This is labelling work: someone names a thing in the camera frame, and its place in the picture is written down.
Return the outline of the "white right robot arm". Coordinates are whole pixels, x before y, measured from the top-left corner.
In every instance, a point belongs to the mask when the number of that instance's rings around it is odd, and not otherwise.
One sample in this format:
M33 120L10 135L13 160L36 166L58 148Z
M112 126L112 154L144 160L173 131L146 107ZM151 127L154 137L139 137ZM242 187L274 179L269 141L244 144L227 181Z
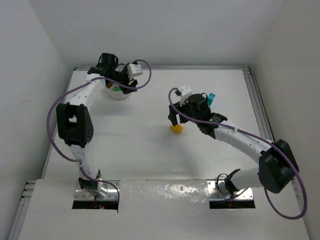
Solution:
M278 194L299 171L286 141L273 142L238 129L227 117L212 112L208 98L203 94L183 93L177 88L173 91L180 98L169 105L168 119L173 126L193 122L203 134L229 144L258 165L252 169L233 170L216 184L221 194L232 196L245 188L265 188Z

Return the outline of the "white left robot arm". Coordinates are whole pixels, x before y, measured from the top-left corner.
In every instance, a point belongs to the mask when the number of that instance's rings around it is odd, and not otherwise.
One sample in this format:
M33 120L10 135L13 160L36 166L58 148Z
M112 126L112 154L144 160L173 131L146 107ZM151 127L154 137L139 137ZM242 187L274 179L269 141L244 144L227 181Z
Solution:
M94 126L90 117L90 108L101 91L113 99L126 99L135 92L138 84L136 77L143 70L137 61L129 62L118 70L119 59L111 53L102 53L96 66L86 75L87 85L67 103L56 107L58 136L69 146L75 160L78 160L81 189L92 194L101 191L100 170L90 156L89 143L94 136Z

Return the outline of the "yellow square lego brick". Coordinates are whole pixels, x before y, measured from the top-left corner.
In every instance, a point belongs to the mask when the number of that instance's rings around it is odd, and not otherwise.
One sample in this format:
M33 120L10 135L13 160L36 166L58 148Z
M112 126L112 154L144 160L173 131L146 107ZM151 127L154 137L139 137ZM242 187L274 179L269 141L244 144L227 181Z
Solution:
M170 130L173 131L176 134L181 134L183 132L183 127L179 124L177 125L171 125Z

